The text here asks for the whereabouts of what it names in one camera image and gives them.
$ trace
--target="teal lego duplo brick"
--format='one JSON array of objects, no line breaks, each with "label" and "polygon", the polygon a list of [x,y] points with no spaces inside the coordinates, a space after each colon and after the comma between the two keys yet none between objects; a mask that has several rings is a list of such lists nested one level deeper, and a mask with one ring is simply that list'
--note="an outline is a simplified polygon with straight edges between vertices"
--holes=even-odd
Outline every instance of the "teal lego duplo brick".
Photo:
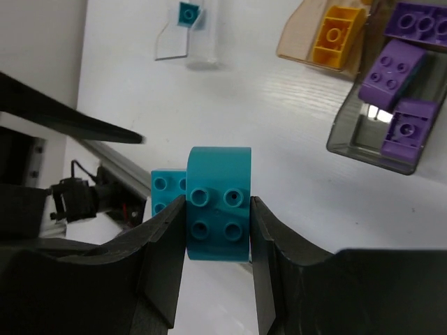
[{"label": "teal lego duplo brick", "polygon": [[200,13],[200,6],[193,3],[179,3],[179,19],[178,25],[191,28]]},{"label": "teal lego duplo brick", "polygon": [[185,194],[186,170],[154,170],[151,176],[152,216],[155,216],[176,197]]},{"label": "teal lego duplo brick", "polygon": [[251,148],[194,147],[186,169],[186,248],[192,260],[248,262]]}]

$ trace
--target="purple lego duplo brick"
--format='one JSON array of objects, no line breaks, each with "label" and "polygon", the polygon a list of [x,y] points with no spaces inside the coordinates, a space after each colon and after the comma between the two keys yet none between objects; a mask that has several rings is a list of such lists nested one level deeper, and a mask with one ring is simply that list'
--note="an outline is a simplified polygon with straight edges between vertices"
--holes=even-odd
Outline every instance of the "purple lego duplo brick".
[{"label": "purple lego duplo brick", "polygon": [[385,35],[447,47],[447,7],[398,2]]},{"label": "purple lego duplo brick", "polygon": [[420,47],[391,40],[363,81],[359,99],[389,111],[420,68],[426,54]]},{"label": "purple lego duplo brick", "polygon": [[438,111],[438,104],[403,98],[397,104],[381,148],[383,156],[408,163],[418,160]]}]

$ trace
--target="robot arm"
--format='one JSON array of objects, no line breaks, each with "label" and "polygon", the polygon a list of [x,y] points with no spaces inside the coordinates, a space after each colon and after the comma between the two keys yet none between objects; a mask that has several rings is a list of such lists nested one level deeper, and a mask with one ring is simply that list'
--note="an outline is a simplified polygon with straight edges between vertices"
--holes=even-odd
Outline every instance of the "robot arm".
[{"label": "robot arm", "polygon": [[[442,334],[447,252],[344,250],[308,242],[251,198],[259,333]],[[186,203],[102,246],[3,243],[0,330],[12,334],[167,334],[186,247]]]}]

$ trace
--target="white surface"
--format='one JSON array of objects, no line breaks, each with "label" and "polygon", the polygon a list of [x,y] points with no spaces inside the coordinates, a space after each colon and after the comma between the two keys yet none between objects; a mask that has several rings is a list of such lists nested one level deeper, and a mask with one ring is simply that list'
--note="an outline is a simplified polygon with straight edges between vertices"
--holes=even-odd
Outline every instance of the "white surface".
[{"label": "white surface", "polygon": [[[439,117],[411,177],[327,152],[332,121],[351,85],[276,58],[281,30],[297,5],[292,0],[221,0],[218,41],[224,67],[200,72],[178,62],[153,61],[155,38],[166,18],[164,2],[90,0],[78,107],[144,134],[144,145],[112,147],[147,170],[183,168],[196,145],[252,147],[252,194],[329,251],[445,248],[447,137],[442,130],[447,115]],[[207,267],[194,267],[200,288],[207,284],[200,277]],[[186,282],[192,281],[190,275]],[[228,278],[222,274],[216,285]],[[248,287],[238,278],[231,285]],[[208,299],[227,311],[253,306],[225,290],[203,297],[189,285],[185,290],[182,284],[176,334],[220,334],[201,328],[212,322],[205,318]],[[243,316],[247,329],[255,332],[249,325],[256,316]],[[190,324],[197,326],[195,332]]]},{"label": "white surface", "polygon": [[258,334],[253,276],[239,265],[185,257],[175,326],[168,333]]}]

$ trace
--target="lego brick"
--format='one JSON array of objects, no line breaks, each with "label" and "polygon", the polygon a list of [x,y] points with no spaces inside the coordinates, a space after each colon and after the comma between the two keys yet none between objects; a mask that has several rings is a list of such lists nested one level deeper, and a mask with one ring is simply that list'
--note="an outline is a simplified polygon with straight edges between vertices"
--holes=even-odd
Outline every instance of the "lego brick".
[{"label": "lego brick", "polygon": [[183,27],[192,27],[200,12],[200,6],[192,3],[179,3],[179,20],[177,25]]},{"label": "lego brick", "polygon": [[394,110],[381,154],[415,163],[437,111],[437,103],[410,98],[401,99]]},{"label": "lego brick", "polygon": [[447,7],[399,2],[385,35],[447,47]]},{"label": "lego brick", "polygon": [[332,6],[322,20],[312,50],[314,63],[340,69],[366,22],[366,10]]},{"label": "lego brick", "polygon": [[186,171],[189,258],[247,262],[251,149],[194,147]]},{"label": "lego brick", "polygon": [[417,73],[427,52],[400,40],[391,40],[382,50],[362,83],[358,97],[389,111]]},{"label": "lego brick", "polygon": [[152,216],[186,192],[186,170],[160,169],[151,172]]}]

